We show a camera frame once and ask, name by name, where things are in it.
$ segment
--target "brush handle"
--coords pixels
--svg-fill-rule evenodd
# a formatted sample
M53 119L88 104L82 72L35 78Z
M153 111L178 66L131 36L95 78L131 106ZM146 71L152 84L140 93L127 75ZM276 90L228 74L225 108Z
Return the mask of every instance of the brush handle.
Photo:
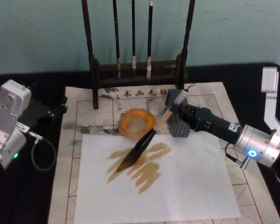
M148 12L148 48L147 57L151 56L151 33L153 26L153 0L149 0L149 12Z
M132 38L133 38L133 56L136 56L136 44L135 44L135 0L132 0Z
M170 111L170 108L166 110L166 112L163 114L163 116L157 121L157 123L154 125L153 129L155 131L158 131L161 126L168 120L168 118L172 115L172 111Z
M114 27L115 27L115 43L116 43L116 59L119 59L119 34L118 34L118 19L117 19L117 4L113 0L113 14L114 14Z
M120 68L120 58L117 58L117 71L121 71L121 68Z

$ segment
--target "white paper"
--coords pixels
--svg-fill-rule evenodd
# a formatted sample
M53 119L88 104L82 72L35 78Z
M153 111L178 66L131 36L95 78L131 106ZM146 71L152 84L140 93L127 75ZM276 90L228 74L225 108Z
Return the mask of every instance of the white paper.
M240 217L218 138L205 132L188 138L155 135L172 151L154 161L161 176L138 194L136 179L123 171L107 184L114 151L135 143L121 136L83 135L76 224L120 224Z

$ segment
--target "calligraphy brush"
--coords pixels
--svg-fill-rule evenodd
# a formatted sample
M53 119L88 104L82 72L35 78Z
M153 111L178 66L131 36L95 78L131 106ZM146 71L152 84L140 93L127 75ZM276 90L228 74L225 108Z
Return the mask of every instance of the calligraphy brush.
M132 0L132 36L133 36L133 62L132 67L136 69L136 47L135 47L135 0Z
M119 34L118 34L118 19L117 19L116 0L113 0L113 14L114 14L114 26L115 26L117 72L118 72L118 78L120 78Z
M147 47L147 80L151 76L151 31L153 25L153 7L154 1L149 0L149 12L148 12L148 47Z
M178 94L177 98L174 100L171 107L169 107L166 112L162 115L162 117L157 121L152 129L150 129L131 149L131 151L127 154L127 156L123 159L120 166L116 169L117 172L121 172L130 166L132 166L144 152L144 150L148 147L149 143L153 139L154 135L157 131L159 131L160 127L166 122L166 120L172 115L172 111L178 110L178 105L187 97L187 90L182 90L180 94Z

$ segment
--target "ink stain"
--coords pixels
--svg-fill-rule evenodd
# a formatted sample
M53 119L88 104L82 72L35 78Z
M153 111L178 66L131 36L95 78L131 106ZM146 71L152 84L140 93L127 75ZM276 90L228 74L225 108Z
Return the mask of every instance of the ink stain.
M124 160L125 156L130 152L131 148L122 151L113 152L108 159L118 159L107 170L107 175L111 173L107 180L107 184L115 180L123 171L117 172L116 169ZM161 174L158 172L160 165L153 160L161 158L171 152L171 148L164 142L160 142L145 150L141 157L129 168L127 176L132 175L131 179L136 179L135 187L140 187L138 194L149 189L156 182Z
M104 90L105 90L107 93L110 93L111 91L112 91L112 92L118 92L118 91L119 91L117 88L114 88L114 87L112 87L112 88L104 88Z
M71 140L70 141L70 145L72 146L77 146L77 145L81 145L82 144L82 140Z
M89 126L81 126L81 127L79 127L79 132L81 132L82 134L89 134L90 133Z
M104 98L104 99L113 99L112 96L106 95L106 94L102 94L99 96L100 98Z
M113 130L112 129L102 129L102 132L106 133L106 134L112 134Z
M62 126L64 130L74 129L75 127L76 127L76 123L74 121L65 122L64 125Z
M113 129L113 135L119 135L119 129L118 127Z
M121 108L120 103L119 103L118 101L115 101L115 102L116 102L116 104L117 104L117 110L121 111L121 110L122 110L122 108Z

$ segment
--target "calligraphy practice mat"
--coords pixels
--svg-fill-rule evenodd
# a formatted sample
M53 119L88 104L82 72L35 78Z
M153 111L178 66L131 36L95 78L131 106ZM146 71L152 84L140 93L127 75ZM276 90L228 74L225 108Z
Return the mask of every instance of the calligraphy practice mat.
M111 174L107 170L116 162L108 157L135 143L121 136L84 134L75 223L144 223L241 216L217 137L206 132L192 133L188 138L159 134L148 148L161 142L172 151L150 162L160 166L160 177L139 194L135 187L137 179L127 175L129 169L107 184Z
M133 108L149 110L159 119L166 110L165 101L169 89L175 89L175 86L155 85L99 89L99 109L94 110L92 90L66 87L65 96L68 97L66 103L68 110L63 115L62 120L49 224L74 223L82 135L119 135L117 124L120 116ZM216 116L232 123L238 123L238 118L222 83L196 83L195 86L190 87L187 100L191 105L207 107ZM161 127L158 134L169 134L167 123ZM227 142L223 140L219 140L219 142L222 156L224 156ZM237 154L232 150L232 147L233 145L230 144L227 152L243 160L244 156ZM163 219L157 224L280 224L278 212L256 162L250 161L247 169L243 171L231 160L227 158L224 160L241 213L240 218L174 222L167 222ZM131 179L130 181L130 184L135 185L135 182Z

